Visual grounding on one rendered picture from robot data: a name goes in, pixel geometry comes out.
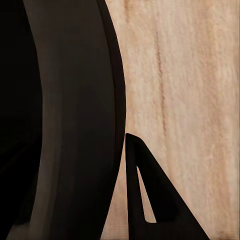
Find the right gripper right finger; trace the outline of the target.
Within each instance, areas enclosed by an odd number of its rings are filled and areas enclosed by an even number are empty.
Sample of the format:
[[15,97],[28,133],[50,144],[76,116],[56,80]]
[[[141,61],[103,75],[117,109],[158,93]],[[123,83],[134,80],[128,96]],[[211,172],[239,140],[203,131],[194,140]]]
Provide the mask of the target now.
[[[125,134],[129,240],[210,240],[144,141]],[[156,223],[145,220],[139,168]]]

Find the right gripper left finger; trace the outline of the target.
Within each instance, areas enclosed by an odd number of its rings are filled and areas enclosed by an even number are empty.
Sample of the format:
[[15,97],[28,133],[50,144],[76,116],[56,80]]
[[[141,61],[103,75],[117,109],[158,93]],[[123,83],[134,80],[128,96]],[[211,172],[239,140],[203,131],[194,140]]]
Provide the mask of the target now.
[[6,240],[39,170],[42,141],[43,134],[36,134],[0,153],[0,240]]

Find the cauldron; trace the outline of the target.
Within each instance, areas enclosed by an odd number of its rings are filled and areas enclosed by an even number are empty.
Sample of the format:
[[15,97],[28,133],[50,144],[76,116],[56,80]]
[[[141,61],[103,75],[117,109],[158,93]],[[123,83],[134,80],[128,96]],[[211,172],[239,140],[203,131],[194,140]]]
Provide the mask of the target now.
[[0,0],[0,153],[42,133],[39,169],[6,240],[100,240],[126,127],[105,0]]

